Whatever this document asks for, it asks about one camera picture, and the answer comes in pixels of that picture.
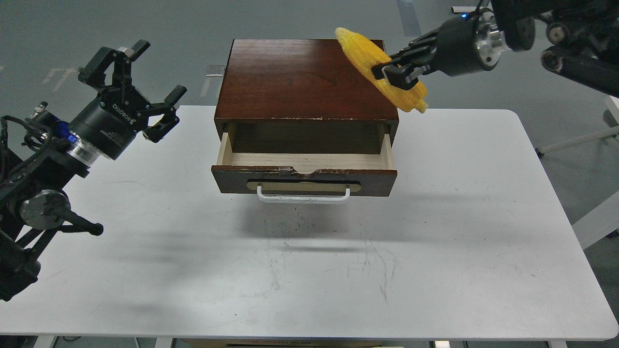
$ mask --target white drawer handle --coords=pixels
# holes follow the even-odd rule
[[[350,188],[346,188],[343,196],[284,196],[278,194],[263,194],[262,185],[258,185],[258,199],[265,203],[297,203],[297,204],[343,204],[350,197]]]

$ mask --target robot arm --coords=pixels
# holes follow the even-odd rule
[[[8,301],[37,281],[41,268],[37,258],[57,232],[103,233],[101,224],[71,211],[63,187],[73,176],[86,177],[100,155],[117,159],[140,131],[158,142],[178,124],[175,104],[187,91],[185,87],[176,86],[162,103],[150,103],[132,85],[131,63],[149,46],[140,40],[132,48],[102,47],[78,76],[97,96],[70,123],[47,111],[45,102],[26,120],[0,118],[1,299]],[[106,85],[105,71],[112,64],[111,84]],[[149,126],[148,119],[157,115],[161,119]],[[25,161],[7,147],[8,121],[26,129],[24,145],[35,153]],[[18,239],[24,226],[31,229]]]
[[[533,16],[547,23],[554,46],[542,66],[606,94],[619,96],[619,4],[612,0],[492,0],[481,9],[446,21],[411,41],[391,61],[372,68],[409,90],[420,75],[443,71],[459,76],[496,67],[504,51],[529,50],[535,40]]]

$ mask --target wooden drawer cabinet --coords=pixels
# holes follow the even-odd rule
[[[388,196],[397,109],[337,40],[235,40],[215,111],[223,193]]]

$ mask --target yellow toy corn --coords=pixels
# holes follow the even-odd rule
[[[335,30],[335,37],[340,46],[342,46],[342,50],[348,60],[393,105],[404,111],[410,111],[415,108],[422,113],[428,108],[428,104],[423,100],[428,95],[428,91],[421,81],[412,89],[403,90],[389,84],[387,79],[376,80],[374,78],[371,68],[375,65],[386,63],[391,58],[372,41],[369,41],[369,39],[359,33],[351,32],[344,28],[337,28]]]

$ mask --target gray floor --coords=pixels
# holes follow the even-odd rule
[[[134,84],[142,93],[158,102],[176,84],[183,84],[189,92],[182,104],[214,105],[220,81],[205,74],[225,65],[234,38],[333,38],[336,27],[347,27],[383,39],[387,51],[393,53],[417,33],[432,30],[450,18],[450,6],[475,3],[4,1],[0,2],[0,112],[23,118],[39,101],[46,100],[57,116],[73,119],[95,92],[78,82],[72,69],[85,65],[101,46],[117,48],[131,46],[141,38],[149,40],[152,47],[133,67]],[[504,54],[492,72],[456,78],[439,72],[424,77],[430,91],[427,102],[432,108],[513,110],[534,146],[605,129],[604,95],[544,70],[539,56],[550,44],[544,27],[537,29],[538,40],[532,50]],[[12,138],[13,148],[18,147],[18,138]],[[17,152],[28,154],[22,149]],[[619,190],[619,153],[603,141],[553,152],[542,163],[572,223]],[[608,239],[586,250],[616,316],[618,250],[619,241]],[[154,346],[152,340],[142,341],[144,347]],[[71,343],[59,340],[56,346],[132,347],[133,341],[83,337]],[[569,346],[616,348],[619,339],[570,342]],[[545,344],[471,342],[469,347],[533,348]]]

